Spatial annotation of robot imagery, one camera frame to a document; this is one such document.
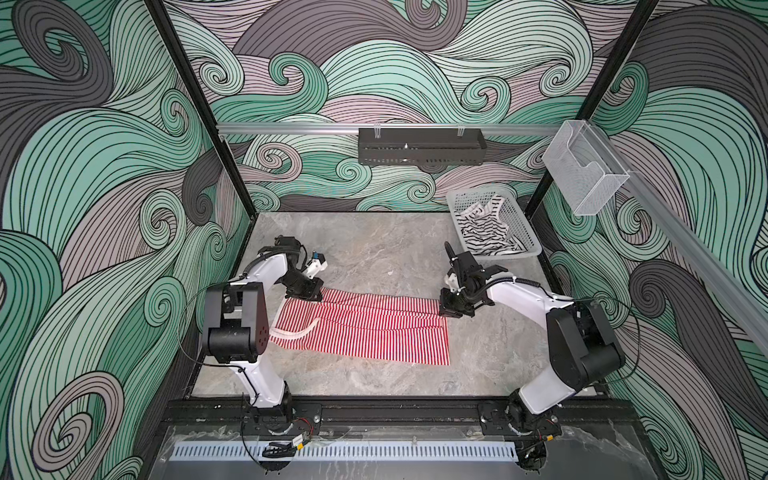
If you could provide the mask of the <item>black white striped tank top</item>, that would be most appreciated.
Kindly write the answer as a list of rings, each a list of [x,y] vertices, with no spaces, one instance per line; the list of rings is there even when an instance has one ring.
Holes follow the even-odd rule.
[[[526,251],[523,242],[511,233],[511,227],[500,214],[505,198],[494,195],[488,202],[475,202],[455,213],[459,232],[466,249],[475,256],[503,256]]]

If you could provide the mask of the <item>red white striped tank top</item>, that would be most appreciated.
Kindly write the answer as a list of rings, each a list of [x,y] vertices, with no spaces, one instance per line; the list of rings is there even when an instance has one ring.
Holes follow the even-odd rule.
[[[447,319],[435,299],[323,288],[322,299],[285,299],[270,341],[293,350],[413,363],[450,364]]]

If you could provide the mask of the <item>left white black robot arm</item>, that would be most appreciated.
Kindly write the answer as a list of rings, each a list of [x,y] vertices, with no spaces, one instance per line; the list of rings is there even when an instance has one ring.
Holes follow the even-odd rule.
[[[264,352],[272,340],[300,340],[318,326],[315,318],[296,332],[272,327],[266,293],[276,284],[286,298],[315,305],[322,300],[327,268],[323,254],[309,253],[296,238],[278,236],[261,248],[254,260],[234,279],[205,290],[201,349],[217,367],[232,370],[248,389],[249,405],[259,409],[284,408],[289,387]]]

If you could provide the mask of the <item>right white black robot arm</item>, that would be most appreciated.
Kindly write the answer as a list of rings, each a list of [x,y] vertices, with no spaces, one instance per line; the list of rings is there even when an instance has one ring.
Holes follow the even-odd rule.
[[[555,294],[499,265],[483,266],[469,252],[444,244],[450,268],[439,299],[440,314],[473,317],[481,307],[506,306],[546,333],[548,366],[510,396],[518,424],[540,417],[618,371],[626,355],[599,302]]]

